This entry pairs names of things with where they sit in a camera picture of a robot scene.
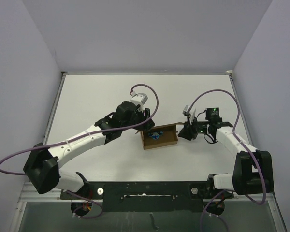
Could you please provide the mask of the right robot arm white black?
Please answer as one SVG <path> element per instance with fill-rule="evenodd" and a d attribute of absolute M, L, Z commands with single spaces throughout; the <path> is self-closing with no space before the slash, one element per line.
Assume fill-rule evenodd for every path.
<path fill-rule="evenodd" d="M 195 114 L 183 110 L 187 117 L 178 136 L 194 140 L 203 134 L 212 138 L 211 143 L 221 143 L 234 158 L 231 174 L 212 174 L 213 181 L 205 185 L 205 192 L 214 198 L 228 190 L 238 195 L 270 193 L 274 190 L 272 158 L 269 152 L 260 151 L 233 131 L 230 122 L 223 121 L 218 108 L 207 108 L 205 121 L 199 121 Z"/>

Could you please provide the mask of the blue toy car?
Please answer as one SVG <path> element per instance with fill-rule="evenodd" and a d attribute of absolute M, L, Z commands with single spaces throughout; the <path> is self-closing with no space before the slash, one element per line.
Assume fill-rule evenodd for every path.
<path fill-rule="evenodd" d="M 153 140 L 158 140 L 163 135 L 162 131 L 149 132 L 148 137 Z"/>

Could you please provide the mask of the brown cardboard box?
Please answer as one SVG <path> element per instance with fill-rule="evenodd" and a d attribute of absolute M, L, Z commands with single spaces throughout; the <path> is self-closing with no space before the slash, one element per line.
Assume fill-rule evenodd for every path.
<path fill-rule="evenodd" d="M 178 143 L 177 126 L 183 122 L 154 126 L 149 131 L 137 131 L 140 134 L 143 150 L 176 145 Z"/>

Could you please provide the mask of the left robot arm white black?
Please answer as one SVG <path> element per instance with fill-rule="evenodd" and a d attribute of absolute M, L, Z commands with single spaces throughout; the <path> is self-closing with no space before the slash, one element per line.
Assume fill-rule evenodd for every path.
<path fill-rule="evenodd" d="M 148 108 L 123 101 L 115 112 L 101 118 L 84 132 L 60 142 L 58 146 L 37 144 L 23 170 L 39 194 L 60 188 L 82 199 L 88 194 L 87 180 L 80 172 L 64 172 L 61 168 L 84 152 L 119 138 L 125 130 L 150 130 L 155 125 L 150 116 Z"/>

